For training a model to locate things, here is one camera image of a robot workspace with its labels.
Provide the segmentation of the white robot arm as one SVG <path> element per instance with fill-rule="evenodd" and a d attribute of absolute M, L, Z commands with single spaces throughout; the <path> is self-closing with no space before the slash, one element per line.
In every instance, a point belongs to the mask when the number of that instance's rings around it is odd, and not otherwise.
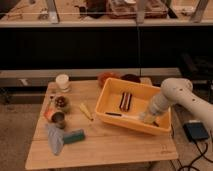
<path fill-rule="evenodd" d="M 201 99 L 192 90 L 193 84 L 188 79 L 165 79 L 161 83 L 160 91 L 149 101 L 146 110 L 139 114 L 140 120 L 146 124 L 152 124 L 169 107 L 179 104 L 213 129 L 213 104 Z"/>

